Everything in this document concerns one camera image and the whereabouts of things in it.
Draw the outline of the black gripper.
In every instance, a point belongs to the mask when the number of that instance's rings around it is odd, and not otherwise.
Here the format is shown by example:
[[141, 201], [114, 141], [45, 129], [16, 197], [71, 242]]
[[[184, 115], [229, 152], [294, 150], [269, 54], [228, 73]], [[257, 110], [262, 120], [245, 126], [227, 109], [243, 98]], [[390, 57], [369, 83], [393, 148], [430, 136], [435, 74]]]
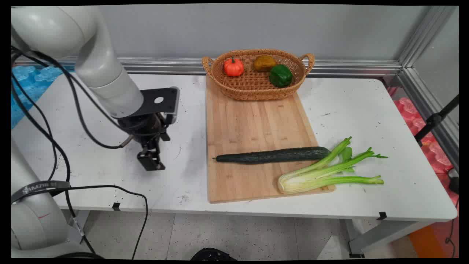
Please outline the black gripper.
[[141, 151], [137, 154], [137, 160], [148, 172], [166, 169], [160, 160], [159, 141], [168, 142], [171, 140], [167, 133], [167, 128], [171, 123], [171, 116], [161, 113], [126, 117], [118, 119], [118, 124], [126, 132], [134, 135], [134, 140], [139, 142], [142, 147], [148, 148], [147, 151]]

